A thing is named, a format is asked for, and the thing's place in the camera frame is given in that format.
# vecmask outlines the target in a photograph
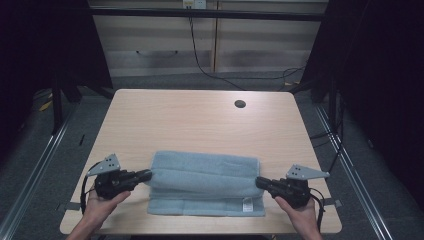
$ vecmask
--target aluminum rail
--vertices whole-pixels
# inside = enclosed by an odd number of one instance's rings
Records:
[[[13,239],[13,235],[15,234],[16,229],[22,217],[24,216],[31,200],[34,195],[37,186],[40,184],[44,173],[51,162],[54,153],[56,152],[59,143],[62,141],[62,138],[66,132],[69,121],[71,120],[74,112],[77,109],[77,104],[73,104],[70,112],[63,122],[62,126],[58,129],[56,134],[50,137],[50,140],[44,149],[44,152],[41,154],[34,170],[29,176],[25,186],[22,191],[19,193],[18,198],[15,200],[15,203],[10,208],[9,212],[6,214],[3,222],[0,225],[0,239],[1,240],[9,240]]]
[[[359,201],[362,204],[363,209],[365,210],[365,213],[372,227],[374,228],[375,233],[377,234],[378,239],[392,240],[393,237],[390,234],[390,231],[388,227],[386,226],[386,223],[383,217],[381,216],[379,210],[375,206],[374,201],[372,200],[367,189],[365,188],[358,172],[356,171],[355,165],[353,164],[352,160],[347,154],[347,151],[343,147],[343,144],[340,144],[341,143],[340,138],[337,135],[334,135],[331,133],[331,126],[328,123],[327,113],[325,112],[322,106],[317,107],[316,111],[318,113],[318,116],[321,120],[322,125],[324,126],[325,130],[329,133],[329,138],[334,147],[334,150],[338,152],[339,146],[341,147],[340,162],[346,172],[346,175],[353,189],[355,190],[356,195],[359,198]]]

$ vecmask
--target wooden table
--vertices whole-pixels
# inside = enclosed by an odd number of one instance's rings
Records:
[[[235,106],[237,100],[246,103]],[[293,95],[276,92],[119,90],[116,92],[80,177],[72,202],[79,202],[88,169],[116,153],[121,169],[150,167],[158,150],[220,153],[256,157],[261,176],[285,177],[300,164],[320,169]],[[87,188],[95,177],[90,177]],[[310,187],[329,198],[323,179]],[[281,234],[295,232],[285,212],[265,192],[265,217],[159,216],[147,214],[149,187],[139,184],[103,224],[102,234]],[[69,233],[81,212],[68,210],[60,229]],[[323,233],[336,233],[341,223],[327,206]]]

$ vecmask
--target metal bracket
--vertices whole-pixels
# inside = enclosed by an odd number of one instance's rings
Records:
[[[333,199],[333,198],[326,198],[326,199],[324,199],[324,201],[321,201],[321,202],[325,202],[324,206],[334,205],[335,208],[339,208],[339,207],[343,206],[343,204],[340,200]]]
[[[103,161],[99,162],[95,167],[87,172],[87,177],[99,175],[101,173],[108,173],[120,170],[121,166],[119,165],[118,158],[115,154],[111,154],[106,157]]]
[[[60,203],[56,207],[56,211],[58,212],[66,212],[67,210],[79,211],[81,208],[80,203],[68,202],[68,203]]]
[[[327,178],[330,177],[330,173],[293,164],[293,166],[287,172],[286,177],[296,180],[308,180],[314,178]]]

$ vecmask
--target wrist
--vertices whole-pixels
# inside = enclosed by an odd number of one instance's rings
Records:
[[[90,221],[86,217],[82,217],[66,240],[90,239],[96,230],[97,228],[93,221]]]
[[[318,229],[311,229],[311,231],[307,232],[302,237],[304,240],[322,240],[322,235]]]

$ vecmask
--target forearm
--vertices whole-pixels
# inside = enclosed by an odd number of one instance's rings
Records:
[[[322,235],[318,229],[310,229],[307,232],[299,232],[304,240],[322,240]]]
[[[90,239],[90,237],[94,234],[95,230],[96,229],[92,224],[86,221],[85,218],[82,218],[80,222],[72,230],[71,234],[69,234],[69,236],[66,238],[66,240]]]

